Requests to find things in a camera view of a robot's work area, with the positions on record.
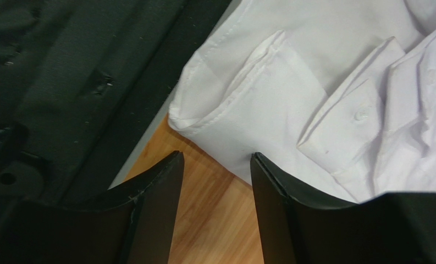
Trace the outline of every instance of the round hole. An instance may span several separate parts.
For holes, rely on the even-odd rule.
[[[0,175],[0,183],[4,185],[12,185],[16,182],[16,176],[12,173],[3,173]]]

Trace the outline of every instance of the wood grain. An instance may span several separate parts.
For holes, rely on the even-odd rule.
[[[185,172],[169,263],[263,263],[252,188],[172,130],[167,118],[127,179],[174,150],[184,153]]]

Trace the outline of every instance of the button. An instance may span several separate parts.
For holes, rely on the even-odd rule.
[[[428,85],[436,84],[436,70],[428,70]]]
[[[363,108],[359,109],[355,114],[355,119],[358,121],[365,120],[368,117],[369,117],[369,108],[368,107],[363,107]]]

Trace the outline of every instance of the white shirt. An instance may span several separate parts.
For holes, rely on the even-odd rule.
[[[408,3],[243,0],[184,68],[170,126],[249,183],[258,151],[339,198],[381,193],[389,66],[436,24]]]

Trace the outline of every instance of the wooden table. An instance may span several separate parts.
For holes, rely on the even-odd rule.
[[[252,188],[228,172],[164,119],[126,179],[174,150],[185,173],[169,263],[263,263]]]

